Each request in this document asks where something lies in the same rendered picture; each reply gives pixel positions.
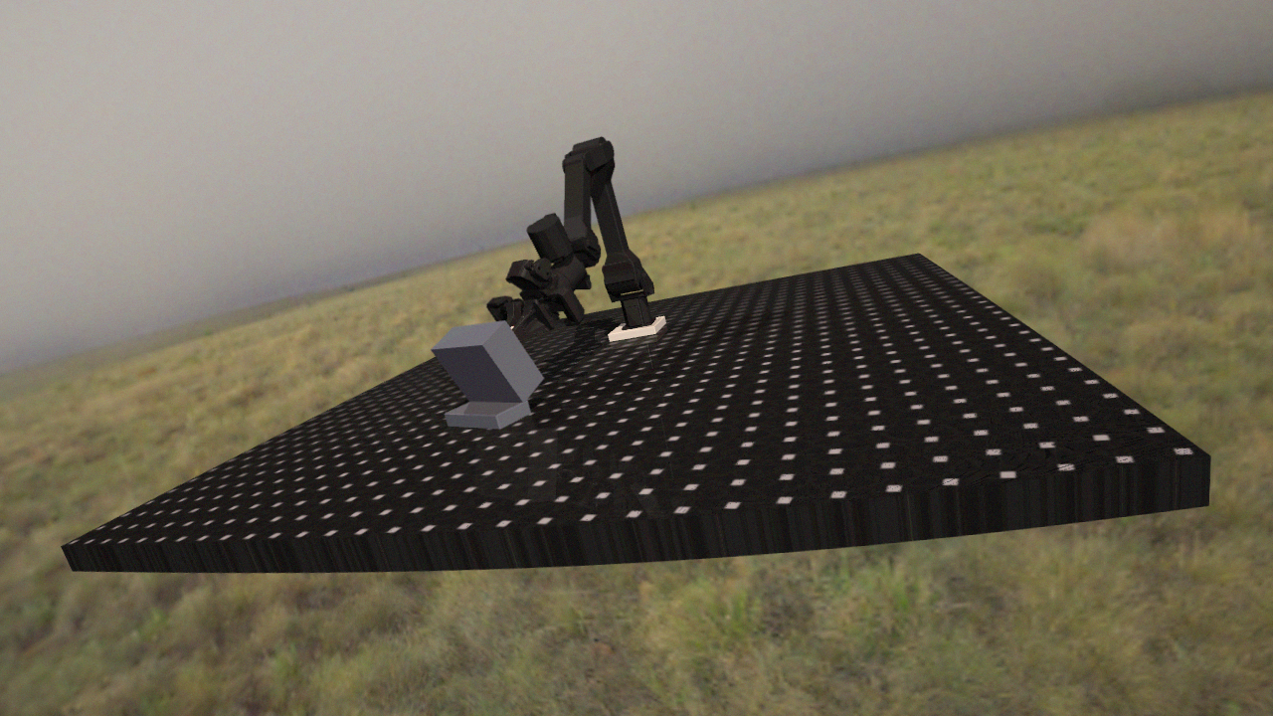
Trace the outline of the dark grey sloped panel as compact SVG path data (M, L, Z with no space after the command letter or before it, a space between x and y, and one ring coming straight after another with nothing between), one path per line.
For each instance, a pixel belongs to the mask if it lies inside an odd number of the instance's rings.
M505 320L454 326L432 352L468 397L446 412L447 426L503 428L532 414L527 400L544 376Z

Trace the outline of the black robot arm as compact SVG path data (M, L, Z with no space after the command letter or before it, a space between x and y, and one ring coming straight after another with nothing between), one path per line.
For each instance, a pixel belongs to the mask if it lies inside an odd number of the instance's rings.
M601 257L600 240L591 231L593 199L593 210L600 220L602 242L608 254L602 265L603 283L611 302L622 301L625 317L622 330L654 324L656 317L651 319L648 304L648 296L654 294L653 280L642 268L640 259L628 246L617 197L611 186L615 168L611 141L605 138L578 141L564 157L561 161L565 175L564 226L555 213L530 224L526 232L540 259L537 262L533 260L512 262L505 282L512 282L521 290L544 288L544 297L547 297L546 290L554 288L558 280L558 273L552 271L559 271L570 282L572 290L591 289L589 273L586 268L592 268Z

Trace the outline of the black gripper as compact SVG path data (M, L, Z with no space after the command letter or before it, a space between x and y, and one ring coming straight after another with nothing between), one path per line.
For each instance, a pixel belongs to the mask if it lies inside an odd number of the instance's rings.
M561 273L558 273L558 280L554 288L546 290L547 297L544 297L544 288L536 288L521 290L519 294L523 299L496 297L488 304L495 321L505 320L510 327L514 325L512 330L519 341L552 330L552 322L559 320L558 311L566 313L566 320L564 320L566 326L575 326L586 320L586 308L572 290L570 282Z

